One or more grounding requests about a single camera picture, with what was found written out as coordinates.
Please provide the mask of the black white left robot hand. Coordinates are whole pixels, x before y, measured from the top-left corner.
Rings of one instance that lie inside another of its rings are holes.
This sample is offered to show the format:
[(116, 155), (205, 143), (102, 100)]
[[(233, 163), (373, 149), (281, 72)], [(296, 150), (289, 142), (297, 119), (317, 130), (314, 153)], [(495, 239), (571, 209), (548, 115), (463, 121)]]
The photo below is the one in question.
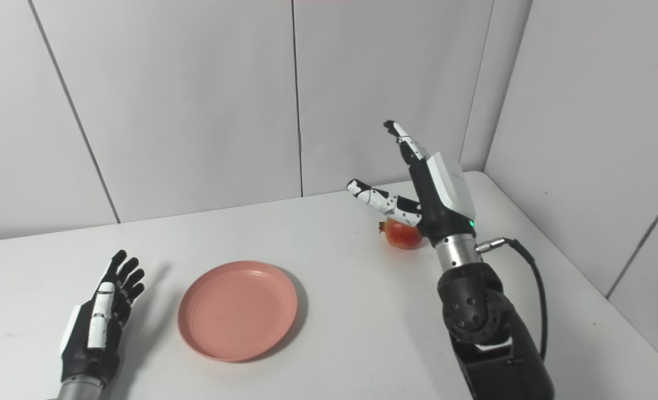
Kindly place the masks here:
[(133, 303), (144, 292), (144, 270), (120, 249), (91, 298), (78, 307), (62, 349), (61, 381), (86, 376), (103, 387), (118, 373), (119, 346)]

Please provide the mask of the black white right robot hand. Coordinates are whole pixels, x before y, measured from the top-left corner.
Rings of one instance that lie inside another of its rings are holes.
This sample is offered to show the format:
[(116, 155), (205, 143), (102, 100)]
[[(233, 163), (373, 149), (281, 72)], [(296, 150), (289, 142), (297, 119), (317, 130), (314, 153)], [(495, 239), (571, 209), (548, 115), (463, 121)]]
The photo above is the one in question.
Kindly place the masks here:
[(430, 154), (396, 121), (385, 121), (384, 127), (395, 137), (418, 200), (391, 194), (357, 179), (352, 179), (346, 190), (388, 218), (417, 228), (433, 246), (455, 235), (469, 234), (475, 238), (476, 212), (460, 165), (446, 162), (439, 152)]

